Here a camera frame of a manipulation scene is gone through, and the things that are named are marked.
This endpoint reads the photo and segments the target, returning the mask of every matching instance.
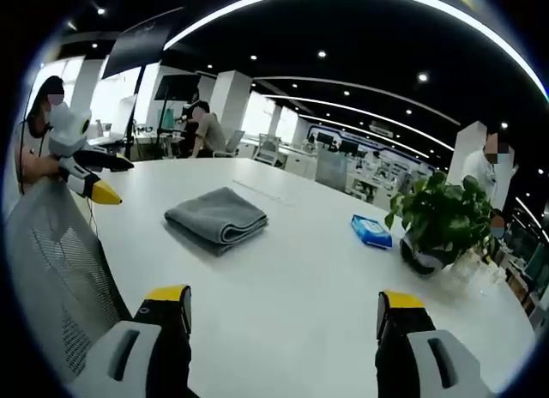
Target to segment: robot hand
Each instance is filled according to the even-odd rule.
[[[52,108],[50,152],[59,159],[61,178],[74,192],[96,203],[118,205],[120,196],[88,168],[128,170],[134,165],[120,154],[87,143],[90,120],[91,112],[74,113],[64,102]]]

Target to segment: desk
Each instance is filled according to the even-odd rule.
[[[420,297],[435,325],[479,359],[492,389],[504,387],[533,345],[506,285],[490,296],[475,287],[448,294],[437,277],[422,279],[402,262],[400,222],[391,250],[362,244],[352,216],[387,213],[336,190],[239,158],[138,162],[101,176],[124,200],[94,213],[130,313],[151,289],[192,287],[189,386],[201,398],[377,396],[384,289]],[[222,186],[265,211],[269,225],[216,258],[179,242],[163,214]]]

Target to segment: ceiling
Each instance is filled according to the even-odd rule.
[[[72,15],[71,21],[78,33],[123,31],[148,17],[183,6],[184,17],[177,32],[235,1],[90,0]],[[444,1],[497,31],[528,60],[543,82],[549,82],[549,50],[543,46],[545,35],[541,30],[547,0],[474,0],[474,7],[480,9],[476,13],[460,0]],[[97,5],[106,9],[103,15],[97,14]],[[66,35],[74,33],[70,28],[65,31]],[[66,45],[63,53],[84,51],[92,57],[103,57],[112,42],[101,42],[93,51],[90,46],[89,42]],[[320,50],[326,51],[326,58],[318,57]],[[549,139],[546,100],[523,70],[484,35],[424,5],[407,0],[268,1],[197,30],[166,51],[162,62],[213,74],[237,69],[256,79],[258,92],[350,106],[408,125],[450,146],[457,132],[476,120],[490,130],[506,122],[520,164],[510,197],[520,196],[537,214],[549,198],[549,154],[543,154]],[[427,82],[418,80],[421,72],[428,75]],[[345,83],[258,79],[273,76],[373,87],[440,114]],[[382,118],[311,102],[277,101],[292,108],[306,106],[310,111],[307,115],[350,125],[357,134],[372,120],[385,122],[399,136],[398,142],[430,155],[426,160],[429,164],[444,169],[451,161],[452,153],[447,148]],[[538,173],[540,168],[545,171],[543,175]],[[513,201],[508,200],[510,207]]]

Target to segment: mesh office chair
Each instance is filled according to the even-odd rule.
[[[315,180],[340,192],[347,187],[347,158],[327,149],[318,151]]]
[[[215,151],[214,158],[234,158],[237,156],[237,148],[242,136],[244,136],[243,130],[235,130],[226,144],[225,151]]]
[[[5,237],[27,326],[60,381],[70,383],[90,347],[130,318],[101,243],[65,183],[49,178],[17,203]]]
[[[278,160],[278,147],[281,139],[272,135],[259,134],[259,146],[253,160],[275,166]]]

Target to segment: gray towel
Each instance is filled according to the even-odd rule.
[[[164,214],[170,222],[192,232],[193,241],[220,255],[235,244],[258,234],[267,225],[267,215],[225,187],[182,202]]]

